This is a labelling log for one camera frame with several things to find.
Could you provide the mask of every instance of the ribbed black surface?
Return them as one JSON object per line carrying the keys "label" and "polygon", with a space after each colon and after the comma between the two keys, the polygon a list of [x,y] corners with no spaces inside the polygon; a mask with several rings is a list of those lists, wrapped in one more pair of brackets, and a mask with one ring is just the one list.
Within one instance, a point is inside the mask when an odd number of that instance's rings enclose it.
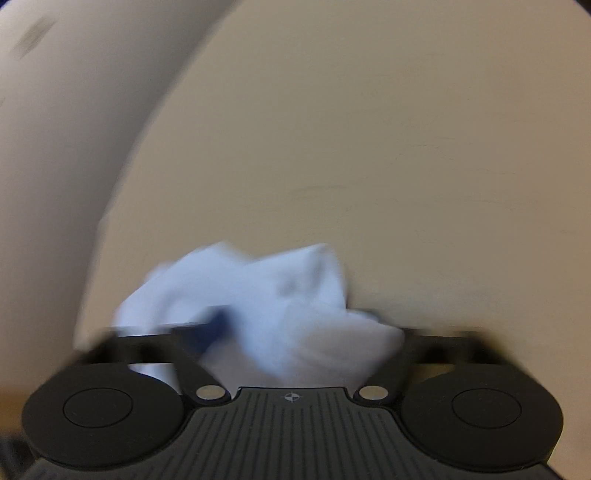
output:
{"label": "ribbed black surface", "polygon": [[559,479],[543,465],[464,472],[420,452],[389,412],[358,406],[340,388],[294,390],[299,398],[290,393],[246,388],[228,405],[197,410],[171,445],[135,465],[79,472],[40,460],[25,479]]}

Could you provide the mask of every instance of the silver bolt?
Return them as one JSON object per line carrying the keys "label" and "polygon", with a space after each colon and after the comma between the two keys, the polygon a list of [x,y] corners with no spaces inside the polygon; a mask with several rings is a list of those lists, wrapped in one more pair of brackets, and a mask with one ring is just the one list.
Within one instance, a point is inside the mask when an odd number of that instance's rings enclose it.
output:
{"label": "silver bolt", "polygon": [[359,396],[365,400],[383,400],[388,396],[388,390],[378,385],[367,385],[359,390]]}
{"label": "silver bolt", "polygon": [[219,400],[226,394],[226,390],[219,385],[204,385],[196,393],[202,400]]}

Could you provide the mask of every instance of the white curved surface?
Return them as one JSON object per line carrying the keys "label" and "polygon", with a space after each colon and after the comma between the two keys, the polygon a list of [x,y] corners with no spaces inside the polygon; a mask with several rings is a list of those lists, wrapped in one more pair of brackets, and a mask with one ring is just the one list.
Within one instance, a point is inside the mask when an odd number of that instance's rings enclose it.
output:
{"label": "white curved surface", "polygon": [[145,121],[229,0],[0,11],[0,385],[72,351],[98,223]]}

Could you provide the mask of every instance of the white cloth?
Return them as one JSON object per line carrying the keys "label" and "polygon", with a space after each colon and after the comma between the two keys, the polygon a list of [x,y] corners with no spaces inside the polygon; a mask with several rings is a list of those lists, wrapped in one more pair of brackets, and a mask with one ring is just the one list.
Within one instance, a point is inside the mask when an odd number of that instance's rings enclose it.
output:
{"label": "white cloth", "polygon": [[[114,326],[146,335],[204,322],[212,307],[227,306],[233,335],[213,345],[202,364],[233,395],[241,386],[355,390],[404,335],[346,310],[345,287],[325,245],[253,260],[216,244],[157,267],[123,302]],[[167,367],[137,370],[176,387]]]}

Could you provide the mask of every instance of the crosshair symbol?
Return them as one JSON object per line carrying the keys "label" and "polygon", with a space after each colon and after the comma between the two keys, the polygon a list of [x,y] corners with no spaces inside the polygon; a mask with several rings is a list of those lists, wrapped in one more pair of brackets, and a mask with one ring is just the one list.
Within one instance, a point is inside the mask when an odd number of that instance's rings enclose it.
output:
{"label": "crosshair symbol", "polygon": [[289,392],[287,395],[283,396],[282,398],[286,399],[288,402],[295,402],[298,401],[301,398],[301,395],[298,395],[297,393],[294,392]]}

